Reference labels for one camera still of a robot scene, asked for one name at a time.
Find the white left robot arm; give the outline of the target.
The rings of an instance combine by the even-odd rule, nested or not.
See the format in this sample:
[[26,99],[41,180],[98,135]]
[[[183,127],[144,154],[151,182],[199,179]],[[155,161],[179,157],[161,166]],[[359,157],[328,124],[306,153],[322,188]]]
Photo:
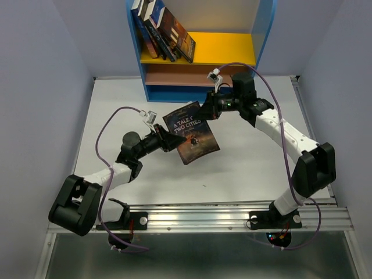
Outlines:
[[146,155],[158,149],[170,152],[186,140],[160,124],[155,124],[144,138],[134,131],[127,132],[114,164],[85,177],[72,174],[65,179],[49,211],[49,221],[85,236],[97,223],[104,192],[134,181],[143,167],[140,159]]

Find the Three Days to See book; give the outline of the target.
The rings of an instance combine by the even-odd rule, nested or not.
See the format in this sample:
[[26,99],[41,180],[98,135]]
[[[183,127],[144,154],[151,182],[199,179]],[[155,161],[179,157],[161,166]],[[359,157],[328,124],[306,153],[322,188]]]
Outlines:
[[141,18],[147,28],[155,47],[159,51],[159,57],[163,60],[171,57],[168,52],[167,46],[163,41],[160,33],[156,29],[159,21],[160,11],[164,7],[162,1],[143,1],[143,8],[141,11]]

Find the Jane Eyre blue book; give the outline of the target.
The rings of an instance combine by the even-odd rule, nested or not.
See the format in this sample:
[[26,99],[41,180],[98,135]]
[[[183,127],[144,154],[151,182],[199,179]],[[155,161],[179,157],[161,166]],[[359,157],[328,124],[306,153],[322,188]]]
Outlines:
[[144,4],[143,1],[134,1],[131,7],[131,14],[137,25],[137,29],[139,30],[139,33],[142,37],[143,43],[146,46],[150,54],[150,57],[152,59],[156,59],[159,57],[159,51],[155,47],[155,44],[153,43],[153,40],[151,39],[151,36],[141,18],[141,11],[143,8],[143,4]]

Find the Kate DiCamillo dark book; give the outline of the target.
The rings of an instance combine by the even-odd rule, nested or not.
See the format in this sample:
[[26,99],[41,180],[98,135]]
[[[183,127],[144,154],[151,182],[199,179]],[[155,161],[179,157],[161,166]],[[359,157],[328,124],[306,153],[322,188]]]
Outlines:
[[176,55],[182,55],[188,63],[194,62],[196,41],[167,7],[160,11],[156,28]]

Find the dark purple cover book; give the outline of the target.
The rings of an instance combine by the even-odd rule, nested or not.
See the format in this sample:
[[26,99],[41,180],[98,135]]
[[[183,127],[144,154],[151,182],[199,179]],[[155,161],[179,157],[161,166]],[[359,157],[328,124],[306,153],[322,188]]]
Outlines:
[[220,150],[207,121],[195,118],[200,108],[199,102],[190,102],[163,116],[163,121],[172,134],[186,138],[186,141],[177,147],[184,165]]

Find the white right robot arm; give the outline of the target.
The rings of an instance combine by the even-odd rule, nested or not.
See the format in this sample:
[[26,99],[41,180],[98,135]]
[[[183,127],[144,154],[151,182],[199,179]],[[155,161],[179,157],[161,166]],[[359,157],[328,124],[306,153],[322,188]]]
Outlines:
[[282,147],[284,159],[292,159],[295,168],[289,174],[289,188],[268,210],[256,213],[252,226],[280,227],[292,220],[292,214],[317,191],[336,179],[335,149],[315,140],[286,122],[267,100],[257,97],[251,74],[232,76],[232,91],[222,94],[218,88],[207,93],[194,118],[216,120],[223,112],[237,111],[252,127],[266,134]]

